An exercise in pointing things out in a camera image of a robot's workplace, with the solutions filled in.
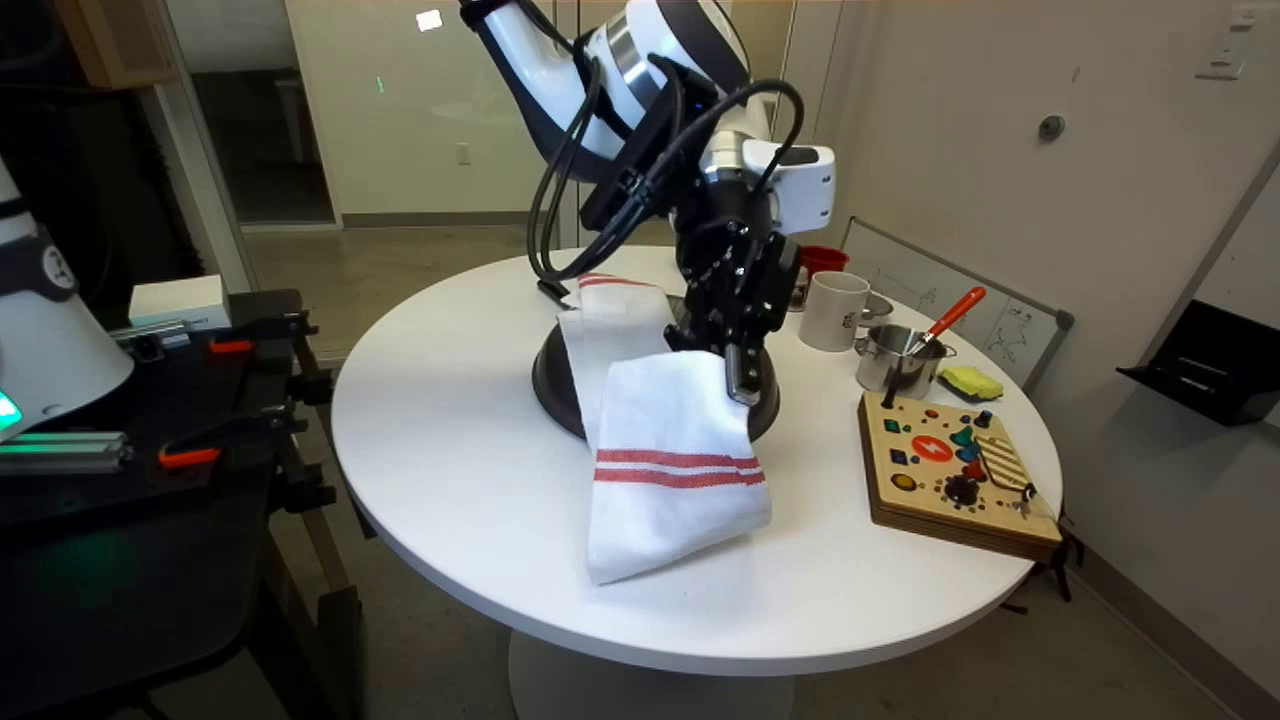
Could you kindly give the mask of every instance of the red object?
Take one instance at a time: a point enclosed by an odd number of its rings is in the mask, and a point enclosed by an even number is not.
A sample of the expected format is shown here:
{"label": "red object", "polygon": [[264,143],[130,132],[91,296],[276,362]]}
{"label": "red object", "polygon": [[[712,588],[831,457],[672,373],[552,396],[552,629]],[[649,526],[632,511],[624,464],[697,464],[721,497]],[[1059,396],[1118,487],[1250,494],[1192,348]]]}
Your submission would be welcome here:
{"label": "red object", "polygon": [[801,246],[801,269],[812,271],[841,271],[847,266],[843,249],[830,249],[830,246]]}
{"label": "red object", "polygon": [[943,440],[937,440],[937,437],[914,437],[914,451],[924,457],[924,460],[932,460],[932,464],[943,464],[943,460],[955,457],[951,443],[943,443]]}

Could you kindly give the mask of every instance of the doorway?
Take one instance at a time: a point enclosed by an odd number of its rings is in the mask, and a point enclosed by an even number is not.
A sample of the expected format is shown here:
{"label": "doorway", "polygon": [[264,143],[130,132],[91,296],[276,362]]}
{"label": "doorway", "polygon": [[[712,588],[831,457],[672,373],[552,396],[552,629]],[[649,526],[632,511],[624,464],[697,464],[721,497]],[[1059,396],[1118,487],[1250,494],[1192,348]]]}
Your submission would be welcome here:
{"label": "doorway", "polygon": [[172,0],[169,17],[237,225],[334,225],[285,0]]}

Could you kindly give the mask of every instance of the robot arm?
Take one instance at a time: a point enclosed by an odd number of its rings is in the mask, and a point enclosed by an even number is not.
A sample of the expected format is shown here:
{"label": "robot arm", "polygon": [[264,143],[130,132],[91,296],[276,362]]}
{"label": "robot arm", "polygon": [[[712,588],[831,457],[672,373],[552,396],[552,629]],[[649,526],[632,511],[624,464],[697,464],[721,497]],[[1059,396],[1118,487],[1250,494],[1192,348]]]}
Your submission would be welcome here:
{"label": "robot arm", "polygon": [[[570,175],[595,186],[581,221],[602,238],[570,269],[552,269],[547,246],[533,241],[541,284],[556,291],[559,280],[603,266],[640,221],[668,218],[689,284],[668,343],[721,352],[729,394],[753,406],[763,336],[784,326],[797,284],[789,238],[824,227],[836,193],[836,158],[797,150],[797,88],[753,81],[715,0],[627,0],[577,46],[533,0],[462,9],[547,159],[535,214],[552,175],[559,190]],[[763,94],[791,101],[797,124],[784,143],[767,139]]]}

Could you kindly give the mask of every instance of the yellow object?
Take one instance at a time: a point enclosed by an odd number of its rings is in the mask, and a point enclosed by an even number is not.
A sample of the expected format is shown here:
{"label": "yellow object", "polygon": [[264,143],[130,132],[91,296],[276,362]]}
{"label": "yellow object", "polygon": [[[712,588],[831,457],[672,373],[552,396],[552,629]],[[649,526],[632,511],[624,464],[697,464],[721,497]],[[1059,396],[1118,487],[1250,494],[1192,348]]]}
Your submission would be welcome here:
{"label": "yellow object", "polygon": [[965,396],[969,406],[989,406],[1003,396],[1003,385],[971,366],[949,366],[940,380],[949,385],[949,394]]}

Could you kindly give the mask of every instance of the red stripe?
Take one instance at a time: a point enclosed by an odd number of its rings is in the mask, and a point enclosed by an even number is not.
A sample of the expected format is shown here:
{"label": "red stripe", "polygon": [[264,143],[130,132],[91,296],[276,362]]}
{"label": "red stripe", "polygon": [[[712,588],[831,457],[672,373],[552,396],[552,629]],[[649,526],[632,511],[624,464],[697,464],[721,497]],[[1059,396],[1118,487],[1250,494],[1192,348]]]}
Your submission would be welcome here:
{"label": "red stripe", "polygon": [[763,471],[677,478],[677,471],[655,471],[655,468],[595,468],[595,486],[726,487],[726,486],[763,486]]}
{"label": "red stripe", "polygon": [[758,457],[712,457],[712,451],[649,451],[649,449],[603,449],[595,464],[668,464],[668,468],[758,468]]}

